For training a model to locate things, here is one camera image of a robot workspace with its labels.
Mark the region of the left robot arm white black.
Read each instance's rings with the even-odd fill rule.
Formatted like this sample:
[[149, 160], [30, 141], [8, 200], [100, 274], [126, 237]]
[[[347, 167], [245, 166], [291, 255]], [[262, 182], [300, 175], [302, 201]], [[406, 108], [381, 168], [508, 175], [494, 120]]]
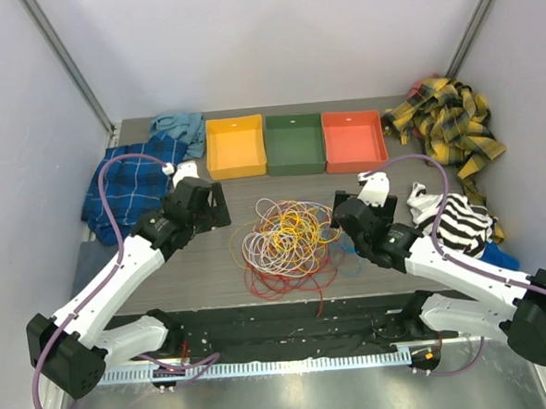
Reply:
[[228, 226], [230, 213], [220, 182], [179, 181], [158, 209], [144, 214], [122, 248], [69, 303], [26, 327], [31, 363], [69, 397], [93, 390], [113, 366], [146, 353], [171, 358], [184, 340], [179, 321], [148, 311], [132, 323], [108, 329], [130, 295], [198, 234]]

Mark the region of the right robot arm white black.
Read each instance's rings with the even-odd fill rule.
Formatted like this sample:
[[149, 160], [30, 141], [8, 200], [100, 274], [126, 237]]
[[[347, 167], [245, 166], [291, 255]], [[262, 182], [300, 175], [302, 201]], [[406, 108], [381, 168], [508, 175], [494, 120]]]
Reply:
[[534, 275], [492, 266], [432, 237], [394, 222], [397, 199], [368, 205], [335, 192], [331, 226], [342, 229], [357, 254], [382, 268], [430, 279], [464, 295], [446, 299], [421, 292], [402, 318], [406, 335], [421, 340], [432, 331], [455, 331], [505, 342], [517, 355], [546, 366], [546, 270]]

